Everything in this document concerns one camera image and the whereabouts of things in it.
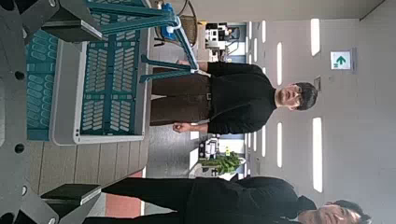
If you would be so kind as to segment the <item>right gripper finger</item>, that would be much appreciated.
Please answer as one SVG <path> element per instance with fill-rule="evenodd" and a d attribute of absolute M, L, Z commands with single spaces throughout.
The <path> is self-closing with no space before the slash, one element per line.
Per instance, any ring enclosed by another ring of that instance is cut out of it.
<path fill-rule="evenodd" d="M 96 184 L 63 184 L 41 196 L 25 185 L 13 224 L 82 224 L 100 194 Z"/>
<path fill-rule="evenodd" d="M 65 42 L 79 43 L 102 39 L 87 0 L 13 0 L 22 21 L 22 34 L 29 43 L 38 30 Z"/>

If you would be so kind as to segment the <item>brown-trousered man's left hand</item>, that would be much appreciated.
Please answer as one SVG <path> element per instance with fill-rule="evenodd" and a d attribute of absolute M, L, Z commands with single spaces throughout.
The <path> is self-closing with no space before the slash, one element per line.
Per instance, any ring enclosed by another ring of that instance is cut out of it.
<path fill-rule="evenodd" d="M 189 123 L 176 122 L 173 124 L 173 130 L 177 133 L 185 133 L 191 130 L 191 125 Z"/>

